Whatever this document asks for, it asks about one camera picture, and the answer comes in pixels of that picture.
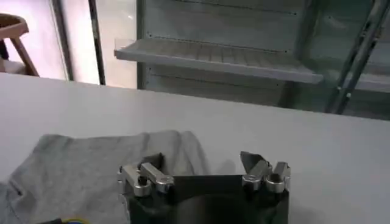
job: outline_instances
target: wall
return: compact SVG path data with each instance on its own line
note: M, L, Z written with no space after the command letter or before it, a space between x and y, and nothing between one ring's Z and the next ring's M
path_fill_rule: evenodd
M54 18L49 0L1 0L1 13L23 17L30 32L21 37L41 77L66 79L62 55L57 39ZM21 61L11 42L7 39L10 60Z
M63 0L62 9L74 79L99 84L88 0Z
M105 80L108 86L137 87L137 64L114 57L114 48L136 40L136 0L96 0Z

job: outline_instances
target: metal clamp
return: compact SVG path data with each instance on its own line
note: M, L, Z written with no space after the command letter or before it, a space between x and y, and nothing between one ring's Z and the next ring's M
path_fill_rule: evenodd
M250 186L253 191L259 190L263 178L272 171L272 166L260 160L248 174L243 175L243 186Z
M265 178L269 191L279 194L285 189L289 191L291 169L286 162L278 162L274 171Z
M156 184L156 189L163 194L167 194L169 189L175 185L172 176L161 173L151 163L142 163L140 166L140 174Z
M130 186L137 197L150 195L152 189L151 182L143 178L137 169L131 165L119 168L118 185L120 194L127 194Z

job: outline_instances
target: wooden stool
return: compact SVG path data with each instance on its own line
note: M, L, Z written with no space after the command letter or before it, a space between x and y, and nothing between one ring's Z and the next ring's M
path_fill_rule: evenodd
M13 46L26 66L27 75L39 77L38 72L26 51L26 48L24 48L24 45L20 40L20 36L28 32L29 28L27 26L26 20L24 20L22 17L0 13L0 40L5 38L11 39ZM1 57L0 72L5 72L3 59Z

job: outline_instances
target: white tabletop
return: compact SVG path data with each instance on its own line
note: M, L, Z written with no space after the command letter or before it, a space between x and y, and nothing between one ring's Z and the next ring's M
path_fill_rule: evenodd
M388 223L390 122L0 74L0 180L47 133L77 138L190 130L214 174L239 152L287 161L290 223Z

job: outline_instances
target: gray t-shirt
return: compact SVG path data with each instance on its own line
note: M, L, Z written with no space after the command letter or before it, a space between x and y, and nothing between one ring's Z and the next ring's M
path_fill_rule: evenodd
M204 152L188 131L89 139L44 136L9 182L0 184L0 223L71 217L126 223L118 200L118 168L160 152L165 174L209 175Z

